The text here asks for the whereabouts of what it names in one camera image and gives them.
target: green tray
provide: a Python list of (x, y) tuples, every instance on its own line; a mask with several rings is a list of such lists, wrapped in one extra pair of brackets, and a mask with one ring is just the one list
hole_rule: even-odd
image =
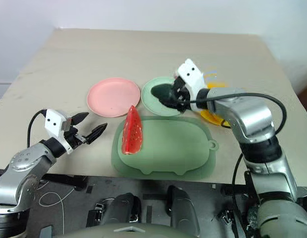
[(143, 144), (135, 155), (121, 152), (124, 121), (112, 147), (112, 165), (122, 175), (138, 179), (197, 180), (215, 168), (218, 144), (198, 119), (141, 117)]

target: white wall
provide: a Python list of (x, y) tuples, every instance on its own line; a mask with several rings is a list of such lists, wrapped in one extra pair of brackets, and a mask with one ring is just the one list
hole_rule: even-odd
[(58, 27), (257, 34), (307, 85), (307, 0), (0, 0), (1, 94)]

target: floor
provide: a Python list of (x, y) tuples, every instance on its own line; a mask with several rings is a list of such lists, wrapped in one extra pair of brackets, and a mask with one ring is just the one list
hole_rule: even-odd
[[(93, 186), (92, 192), (73, 191), (64, 200), (65, 210), (65, 233), (85, 228), (88, 210), (94, 209), (95, 203), (103, 199), (116, 197), (120, 194), (131, 192), (138, 196), (142, 202), (142, 222), (146, 222), (147, 206), (152, 206), (152, 223), (170, 225), (170, 217), (165, 213), (165, 194), (169, 185), (175, 185), (184, 189), (191, 197), (197, 213), (201, 237), (233, 238), (230, 225), (214, 219), (223, 208), (224, 204), (231, 203), (231, 197), (224, 197), (220, 193), (220, 184), (180, 181), (152, 181), (134, 180), (124, 178), (89, 177), (89, 186)], [(28, 238), (39, 236), (43, 227), (53, 225), (54, 234), (62, 234), (62, 209), (61, 204), (52, 207), (41, 207), (39, 198), (46, 192), (57, 192), (64, 197), (72, 190), (71, 187), (49, 183), (37, 191), (36, 200), (30, 210), (28, 221)], [(238, 196), (241, 206), (246, 197)], [(49, 194), (42, 199), (42, 203), (50, 204), (57, 202), (54, 194)]]

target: watermelon slice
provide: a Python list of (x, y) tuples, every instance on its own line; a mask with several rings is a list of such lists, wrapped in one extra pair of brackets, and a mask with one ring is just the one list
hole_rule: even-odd
[(131, 106), (123, 126), (122, 152), (125, 155), (135, 154), (142, 145), (141, 119), (134, 106)]

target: table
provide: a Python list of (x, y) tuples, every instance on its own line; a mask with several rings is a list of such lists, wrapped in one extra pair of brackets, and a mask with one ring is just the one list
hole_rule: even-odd
[[(280, 99), (288, 109), (288, 120), (278, 136), (298, 185), (307, 186), (307, 113), (289, 80), (264, 43), (253, 35), (136, 32), (87, 29), (56, 30), (0, 100), (0, 168), (26, 147), (28, 123), (42, 108), (61, 109), (69, 115), (89, 112), (86, 96), (99, 80), (119, 76), (140, 88), (157, 76), (171, 76), (191, 58), (204, 72), (216, 69), (218, 81), (248, 92), (266, 93)], [(279, 109), (267, 102), (275, 125)], [(141, 115), (152, 115), (142, 103)], [(198, 117), (192, 112), (183, 116)], [(118, 176), (111, 166), (112, 141), (125, 117), (102, 118), (94, 113), (78, 126), (82, 134), (107, 122), (104, 134), (93, 144), (64, 155), (49, 170), (54, 174)], [(231, 183), (238, 142), (229, 129), (207, 124), (220, 145), (213, 174), (202, 182)], [(36, 119), (31, 143), (47, 139), (44, 120)], [(244, 183), (244, 164), (237, 183)]]

